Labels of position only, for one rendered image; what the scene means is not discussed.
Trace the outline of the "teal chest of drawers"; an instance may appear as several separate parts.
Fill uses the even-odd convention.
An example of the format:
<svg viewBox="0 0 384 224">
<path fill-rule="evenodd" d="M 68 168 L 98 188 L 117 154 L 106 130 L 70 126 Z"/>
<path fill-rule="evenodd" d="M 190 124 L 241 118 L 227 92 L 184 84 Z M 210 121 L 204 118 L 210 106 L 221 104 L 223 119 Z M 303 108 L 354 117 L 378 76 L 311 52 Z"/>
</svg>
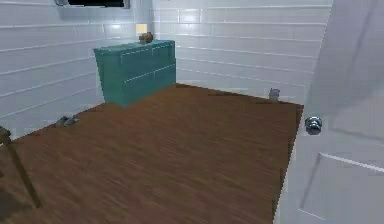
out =
<svg viewBox="0 0 384 224">
<path fill-rule="evenodd" d="M 174 40 L 94 48 L 103 98 L 127 105 L 176 83 Z"/>
</svg>

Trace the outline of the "silver round door knob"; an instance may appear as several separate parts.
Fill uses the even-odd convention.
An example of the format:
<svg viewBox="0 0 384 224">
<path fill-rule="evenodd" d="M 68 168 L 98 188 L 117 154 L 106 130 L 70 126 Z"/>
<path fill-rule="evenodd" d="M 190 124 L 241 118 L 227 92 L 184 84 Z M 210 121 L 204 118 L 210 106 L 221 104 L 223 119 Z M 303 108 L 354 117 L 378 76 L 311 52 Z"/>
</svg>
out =
<svg viewBox="0 0 384 224">
<path fill-rule="evenodd" d="M 322 119 L 311 116 L 305 119 L 305 130 L 309 135 L 318 135 L 322 131 Z"/>
</svg>

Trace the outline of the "small grey floor object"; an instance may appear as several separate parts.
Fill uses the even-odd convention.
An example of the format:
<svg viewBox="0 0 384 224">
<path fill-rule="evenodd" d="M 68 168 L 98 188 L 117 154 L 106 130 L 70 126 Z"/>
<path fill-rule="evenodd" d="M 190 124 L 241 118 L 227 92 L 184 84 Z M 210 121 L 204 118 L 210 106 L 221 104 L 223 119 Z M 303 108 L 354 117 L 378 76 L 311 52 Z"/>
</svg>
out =
<svg viewBox="0 0 384 224">
<path fill-rule="evenodd" d="M 56 123 L 55 125 L 57 127 L 68 127 L 68 126 L 71 126 L 75 123 L 77 123 L 79 121 L 78 118 L 72 116 L 72 117 L 67 117 L 67 116 L 63 116 L 61 117 Z"/>
</svg>

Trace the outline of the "white room door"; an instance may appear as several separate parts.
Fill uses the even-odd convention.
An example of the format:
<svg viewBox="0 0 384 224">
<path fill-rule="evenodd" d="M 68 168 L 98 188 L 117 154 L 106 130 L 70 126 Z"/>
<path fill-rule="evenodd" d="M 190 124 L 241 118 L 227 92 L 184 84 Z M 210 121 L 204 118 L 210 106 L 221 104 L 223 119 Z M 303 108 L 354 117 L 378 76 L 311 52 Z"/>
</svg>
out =
<svg viewBox="0 0 384 224">
<path fill-rule="evenodd" d="M 384 0 L 333 0 L 273 224 L 384 224 Z"/>
</svg>

